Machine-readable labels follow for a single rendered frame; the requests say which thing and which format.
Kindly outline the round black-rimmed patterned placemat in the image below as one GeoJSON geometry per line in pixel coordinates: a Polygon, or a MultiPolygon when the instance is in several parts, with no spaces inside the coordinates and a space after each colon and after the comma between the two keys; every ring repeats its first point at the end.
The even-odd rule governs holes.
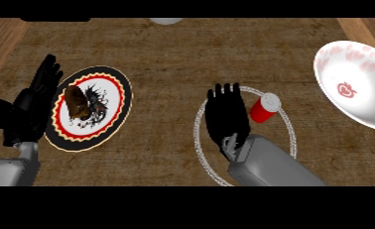
{"type": "Polygon", "coordinates": [[[131,85],[124,73],[98,65],[81,69],[61,83],[46,130],[52,146],[84,152],[109,140],[131,109],[131,85]]]}

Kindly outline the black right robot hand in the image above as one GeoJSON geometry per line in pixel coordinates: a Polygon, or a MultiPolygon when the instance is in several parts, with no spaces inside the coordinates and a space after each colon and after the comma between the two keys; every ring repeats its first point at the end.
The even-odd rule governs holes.
{"type": "Polygon", "coordinates": [[[239,149],[251,133],[250,117],[241,95],[239,84],[216,84],[207,93],[205,122],[211,140],[224,152],[223,141],[238,135],[235,149],[239,149]]]}

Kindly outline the white round object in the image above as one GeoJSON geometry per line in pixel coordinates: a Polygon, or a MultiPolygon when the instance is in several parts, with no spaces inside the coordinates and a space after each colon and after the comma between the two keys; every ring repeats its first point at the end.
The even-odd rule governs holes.
{"type": "Polygon", "coordinates": [[[177,24],[183,18],[149,18],[149,20],[158,25],[173,25],[177,24]]]}

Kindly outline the white bowl with red print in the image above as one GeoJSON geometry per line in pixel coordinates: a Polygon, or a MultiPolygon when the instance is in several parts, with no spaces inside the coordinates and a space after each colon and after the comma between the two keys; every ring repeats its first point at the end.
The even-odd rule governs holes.
{"type": "Polygon", "coordinates": [[[334,106],[375,129],[375,48],[353,41],[328,43],[315,55],[313,72],[334,106]]]}

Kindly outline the red can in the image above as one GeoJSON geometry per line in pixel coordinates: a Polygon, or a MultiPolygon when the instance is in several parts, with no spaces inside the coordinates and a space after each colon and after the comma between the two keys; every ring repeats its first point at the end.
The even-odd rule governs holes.
{"type": "Polygon", "coordinates": [[[282,101],[279,97],[270,92],[264,93],[250,111],[253,120],[257,123],[264,123],[281,109],[282,101]]]}

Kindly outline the brown squash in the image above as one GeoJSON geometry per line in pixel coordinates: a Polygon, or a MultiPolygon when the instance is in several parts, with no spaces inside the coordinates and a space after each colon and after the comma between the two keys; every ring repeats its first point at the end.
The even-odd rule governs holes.
{"type": "Polygon", "coordinates": [[[65,89],[65,101],[69,110],[69,117],[72,119],[80,118],[81,120],[87,120],[92,116],[89,100],[81,89],[74,85],[69,85],[65,89]]]}

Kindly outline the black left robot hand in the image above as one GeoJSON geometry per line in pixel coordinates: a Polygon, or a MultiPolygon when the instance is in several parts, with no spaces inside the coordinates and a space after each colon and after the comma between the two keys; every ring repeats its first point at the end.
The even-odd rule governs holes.
{"type": "Polygon", "coordinates": [[[56,57],[47,55],[31,85],[19,92],[15,101],[0,99],[0,130],[6,147],[22,142],[38,142],[41,139],[62,76],[56,57]]]}

